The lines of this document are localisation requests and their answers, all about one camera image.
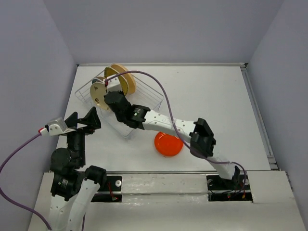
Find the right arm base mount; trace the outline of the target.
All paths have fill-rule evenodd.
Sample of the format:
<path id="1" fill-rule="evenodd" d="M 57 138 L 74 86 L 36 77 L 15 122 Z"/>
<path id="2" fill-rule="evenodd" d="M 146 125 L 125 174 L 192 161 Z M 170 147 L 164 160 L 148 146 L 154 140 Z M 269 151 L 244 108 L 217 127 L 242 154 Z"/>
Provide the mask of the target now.
<path id="1" fill-rule="evenodd" d="M 237 183 L 221 179 L 219 175 L 206 176 L 210 202 L 253 201 L 249 179 L 241 174 Z"/>

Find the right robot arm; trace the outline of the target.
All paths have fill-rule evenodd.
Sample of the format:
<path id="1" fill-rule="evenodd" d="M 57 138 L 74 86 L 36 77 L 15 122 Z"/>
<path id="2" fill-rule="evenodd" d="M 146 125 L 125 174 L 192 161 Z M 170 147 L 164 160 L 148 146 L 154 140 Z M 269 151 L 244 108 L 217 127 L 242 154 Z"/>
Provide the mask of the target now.
<path id="1" fill-rule="evenodd" d="M 240 169 L 216 148 L 214 133 L 204 119 L 186 121 L 169 118 L 148 107 L 131 104 L 121 91 L 107 93 L 104 102 L 115 114 L 118 122 L 130 128 L 177 136 L 188 144 L 193 156 L 208 161 L 225 184 L 238 183 Z"/>

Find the small cream plate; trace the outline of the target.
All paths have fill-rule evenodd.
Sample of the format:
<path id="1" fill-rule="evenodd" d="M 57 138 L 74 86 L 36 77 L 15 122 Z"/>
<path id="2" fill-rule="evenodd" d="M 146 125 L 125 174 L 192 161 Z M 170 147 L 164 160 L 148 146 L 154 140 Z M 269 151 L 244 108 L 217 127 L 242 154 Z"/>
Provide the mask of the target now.
<path id="1" fill-rule="evenodd" d="M 107 94 L 107 87 L 102 82 L 95 82 L 90 87 L 90 96 L 93 101 L 104 110 L 109 110 L 109 106 L 104 101 L 104 96 Z"/>

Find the orange plate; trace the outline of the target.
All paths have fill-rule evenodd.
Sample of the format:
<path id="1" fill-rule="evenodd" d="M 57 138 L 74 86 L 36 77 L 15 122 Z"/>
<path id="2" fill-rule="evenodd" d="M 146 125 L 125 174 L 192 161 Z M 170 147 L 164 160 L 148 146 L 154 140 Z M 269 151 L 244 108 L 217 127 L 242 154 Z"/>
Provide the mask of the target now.
<path id="1" fill-rule="evenodd" d="M 162 156 L 174 157 L 181 152 L 183 142 L 178 137 L 158 132 L 154 138 L 154 146 Z"/>

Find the white wire dish rack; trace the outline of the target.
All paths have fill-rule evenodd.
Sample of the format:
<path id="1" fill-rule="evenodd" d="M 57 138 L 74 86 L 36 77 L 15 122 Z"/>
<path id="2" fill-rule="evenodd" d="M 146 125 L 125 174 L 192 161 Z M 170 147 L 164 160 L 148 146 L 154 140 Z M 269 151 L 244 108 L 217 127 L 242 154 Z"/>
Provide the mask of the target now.
<path id="1" fill-rule="evenodd" d="M 111 80 L 110 77 L 118 74 L 114 69 L 110 67 L 111 65 L 105 67 L 105 69 L 100 72 L 95 77 L 104 77 L 105 80 Z M 124 125 L 123 123 L 119 123 L 116 119 L 115 114 L 110 110 L 104 110 L 97 106 L 97 104 L 93 101 L 93 99 L 90 96 L 90 87 L 92 85 L 92 79 L 86 82 L 83 86 L 81 86 L 79 89 L 76 90 L 75 96 L 83 102 L 83 104 L 87 108 L 96 107 L 97 113 L 100 118 L 100 120 L 104 123 L 107 123 L 110 127 L 112 127 L 114 130 L 116 130 L 120 135 L 122 135 L 124 138 L 129 138 L 133 129 L 129 128 L 128 126 Z M 147 106 L 152 110 L 158 110 L 164 96 L 150 87 L 145 82 L 141 81 L 139 78 L 135 77 L 136 82 L 136 91 L 133 94 L 124 94 L 127 100 L 131 104 L 138 104 Z"/>

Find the white green-rimmed plate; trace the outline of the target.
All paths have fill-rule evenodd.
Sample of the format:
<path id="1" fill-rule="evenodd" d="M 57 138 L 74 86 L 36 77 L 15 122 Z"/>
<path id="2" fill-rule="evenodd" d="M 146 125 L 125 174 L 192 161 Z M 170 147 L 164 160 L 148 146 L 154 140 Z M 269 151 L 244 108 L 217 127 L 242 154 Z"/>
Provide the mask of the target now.
<path id="1" fill-rule="evenodd" d="M 104 84 L 104 80 L 105 80 L 104 77 L 95 77 L 94 79 L 92 79 L 91 83 L 94 84 L 94 83 L 98 82 L 98 83 Z"/>

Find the tan round plate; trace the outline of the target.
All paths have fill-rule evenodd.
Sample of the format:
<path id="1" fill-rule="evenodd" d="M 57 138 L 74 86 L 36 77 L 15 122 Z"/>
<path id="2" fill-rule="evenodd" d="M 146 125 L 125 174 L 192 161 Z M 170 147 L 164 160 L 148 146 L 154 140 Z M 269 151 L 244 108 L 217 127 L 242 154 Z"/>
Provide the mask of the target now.
<path id="1" fill-rule="evenodd" d="M 118 73 L 124 73 L 128 71 L 128 69 L 121 64 L 111 64 L 110 67 Z M 136 82 L 132 74 L 123 74 L 119 77 L 119 80 L 122 90 L 125 94 L 133 94 L 136 91 Z"/>

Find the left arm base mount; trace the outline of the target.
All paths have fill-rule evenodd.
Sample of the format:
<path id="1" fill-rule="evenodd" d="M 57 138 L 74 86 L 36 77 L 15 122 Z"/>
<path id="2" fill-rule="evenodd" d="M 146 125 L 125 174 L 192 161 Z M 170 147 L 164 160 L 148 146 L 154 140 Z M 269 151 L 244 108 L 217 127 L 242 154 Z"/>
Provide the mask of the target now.
<path id="1" fill-rule="evenodd" d="M 92 198 L 92 203 L 121 203 L 122 176 L 108 175 L 104 186 L 100 187 Z"/>

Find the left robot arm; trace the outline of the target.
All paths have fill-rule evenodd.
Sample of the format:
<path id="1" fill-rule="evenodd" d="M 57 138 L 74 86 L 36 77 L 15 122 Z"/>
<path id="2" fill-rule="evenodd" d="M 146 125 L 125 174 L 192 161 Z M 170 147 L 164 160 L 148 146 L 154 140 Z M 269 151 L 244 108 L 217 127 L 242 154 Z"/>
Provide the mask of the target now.
<path id="1" fill-rule="evenodd" d="M 76 231 L 93 196 L 106 183 L 106 170 L 90 166 L 85 171 L 85 137 L 101 128 L 95 107 L 83 118 L 73 112 L 67 119 L 57 118 L 46 125 L 50 136 L 66 136 L 66 147 L 51 154 L 51 206 L 48 222 L 52 231 Z"/>

